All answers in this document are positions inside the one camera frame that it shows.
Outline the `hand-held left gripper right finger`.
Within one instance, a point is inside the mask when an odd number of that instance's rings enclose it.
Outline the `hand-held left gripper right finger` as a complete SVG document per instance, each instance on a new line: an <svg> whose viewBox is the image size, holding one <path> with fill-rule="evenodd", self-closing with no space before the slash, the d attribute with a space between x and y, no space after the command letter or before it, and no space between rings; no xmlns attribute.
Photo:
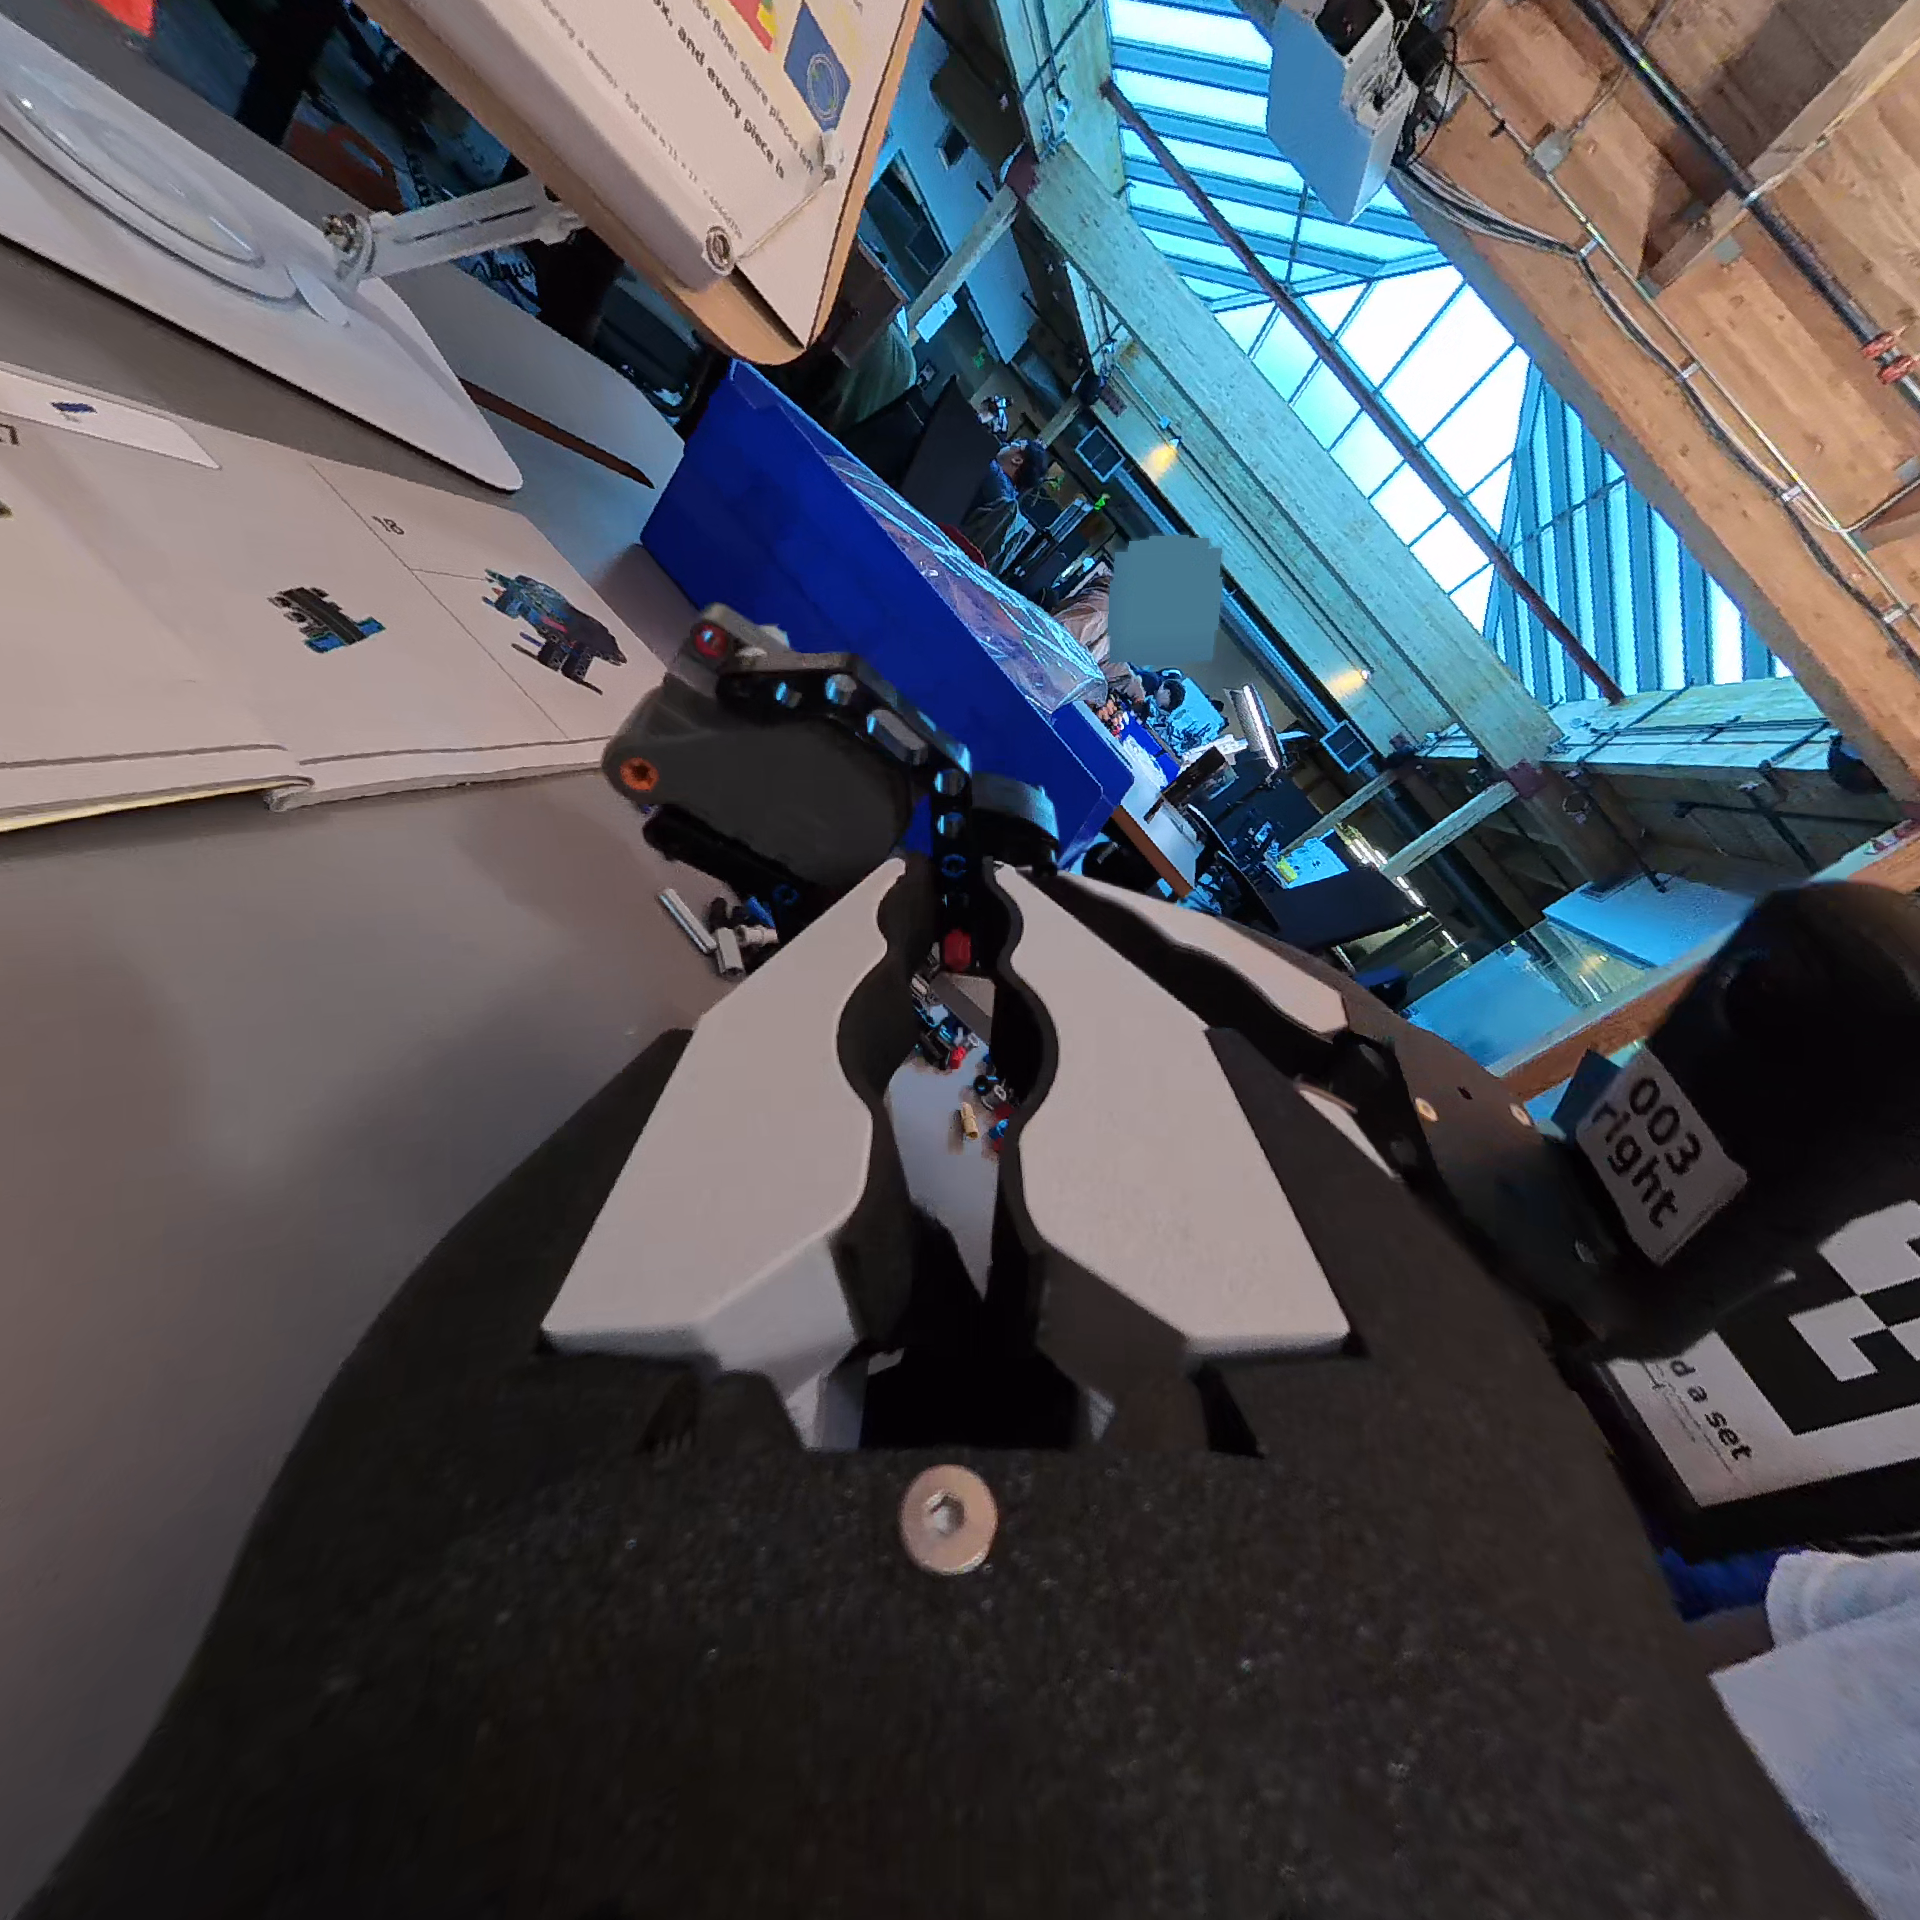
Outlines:
<svg viewBox="0 0 1920 1920"><path fill-rule="evenodd" d="M1037 1032L1002 1157L1035 1349L1075 1443L1203 1367L1339 1357L1349 1313L1237 1100L1210 1026L1019 867L1002 1004Z"/></svg>

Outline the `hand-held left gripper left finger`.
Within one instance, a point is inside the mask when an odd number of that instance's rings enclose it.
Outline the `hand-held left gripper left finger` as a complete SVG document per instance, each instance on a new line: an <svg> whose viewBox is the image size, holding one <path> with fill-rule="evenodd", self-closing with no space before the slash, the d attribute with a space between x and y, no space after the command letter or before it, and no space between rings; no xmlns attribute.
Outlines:
<svg viewBox="0 0 1920 1920"><path fill-rule="evenodd" d="M552 1349L760 1373L802 1446L855 1443L842 1366L869 1330L833 1234L870 1183L873 1117L839 1023L903 873L889 856L702 1014L539 1323Z"/></svg>

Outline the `grey and black lego assembly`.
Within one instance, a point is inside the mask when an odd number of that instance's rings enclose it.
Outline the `grey and black lego assembly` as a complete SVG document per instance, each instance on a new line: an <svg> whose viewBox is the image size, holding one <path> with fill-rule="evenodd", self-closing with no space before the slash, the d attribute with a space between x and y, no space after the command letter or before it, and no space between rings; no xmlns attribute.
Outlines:
<svg viewBox="0 0 1920 1920"><path fill-rule="evenodd" d="M986 882L1050 873L1050 796L986 764L856 654L806 654L722 602L607 737L605 783L667 860L760 899L783 939L906 856L925 946L952 970L1002 949Z"/></svg>

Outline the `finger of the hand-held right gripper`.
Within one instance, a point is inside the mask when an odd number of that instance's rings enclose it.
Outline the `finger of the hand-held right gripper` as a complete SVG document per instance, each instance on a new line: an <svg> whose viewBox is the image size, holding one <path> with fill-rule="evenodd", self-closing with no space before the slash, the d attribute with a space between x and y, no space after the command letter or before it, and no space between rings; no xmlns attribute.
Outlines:
<svg viewBox="0 0 1920 1920"><path fill-rule="evenodd" d="M1307 1042L1355 1032L1335 973L1253 927L1089 876L1055 876L1043 890L1210 1023L1247 1017L1247 1033L1285 1023Z"/></svg>
<svg viewBox="0 0 1920 1920"><path fill-rule="evenodd" d="M1310 1082L1293 1082L1299 1100L1306 1100L1330 1129L1336 1129L1356 1152L1377 1166L1387 1180L1400 1180L1393 1163L1379 1152L1379 1144L1365 1133L1356 1110Z"/></svg>

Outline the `white ceiling unit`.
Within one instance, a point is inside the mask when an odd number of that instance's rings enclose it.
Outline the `white ceiling unit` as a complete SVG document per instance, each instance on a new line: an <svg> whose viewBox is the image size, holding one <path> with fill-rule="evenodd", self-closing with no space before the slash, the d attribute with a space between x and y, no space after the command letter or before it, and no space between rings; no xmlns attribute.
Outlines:
<svg viewBox="0 0 1920 1920"><path fill-rule="evenodd" d="M1452 103L1442 3L1277 3L1265 130L1310 197L1355 224L1405 139Z"/></svg>

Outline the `lego instruction booklet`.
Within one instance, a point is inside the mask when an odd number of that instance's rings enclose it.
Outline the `lego instruction booklet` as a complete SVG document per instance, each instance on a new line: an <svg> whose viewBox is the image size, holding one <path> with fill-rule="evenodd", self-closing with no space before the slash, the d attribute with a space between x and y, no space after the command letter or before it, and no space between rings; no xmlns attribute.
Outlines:
<svg viewBox="0 0 1920 1920"><path fill-rule="evenodd" d="M593 772L662 660L505 504L2 369L2 827Z"/></svg>

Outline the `pile of small lego pins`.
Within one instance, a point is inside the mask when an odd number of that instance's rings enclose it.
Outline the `pile of small lego pins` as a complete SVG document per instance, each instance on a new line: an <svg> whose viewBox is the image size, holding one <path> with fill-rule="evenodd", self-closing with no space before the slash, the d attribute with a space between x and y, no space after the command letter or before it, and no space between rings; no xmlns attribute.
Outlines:
<svg viewBox="0 0 1920 1920"><path fill-rule="evenodd" d="M920 1033L916 1004L939 997L986 949L967 934L907 932L903 899L883 902L886 864L807 934L715 919L699 939L726 963L789 953L719 1000L690 1032L656 1123L690 1147L726 1142L753 1163L795 1157L802 1172L862 1176L883 1092Z"/></svg>

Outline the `blue plastic bin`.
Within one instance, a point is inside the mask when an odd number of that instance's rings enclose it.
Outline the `blue plastic bin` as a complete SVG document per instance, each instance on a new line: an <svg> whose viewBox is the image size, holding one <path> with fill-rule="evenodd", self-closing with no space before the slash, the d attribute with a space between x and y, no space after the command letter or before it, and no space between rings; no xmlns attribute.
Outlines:
<svg viewBox="0 0 1920 1920"><path fill-rule="evenodd" d="M986 764L1040 786L1083 856L1133 783L1092 704L1030 704L979 639L939 606L893 543L842 494L799 432L753 397L732 360L685 436L640 543L702 609L732 606L806 654L856 654Z"/></svg>

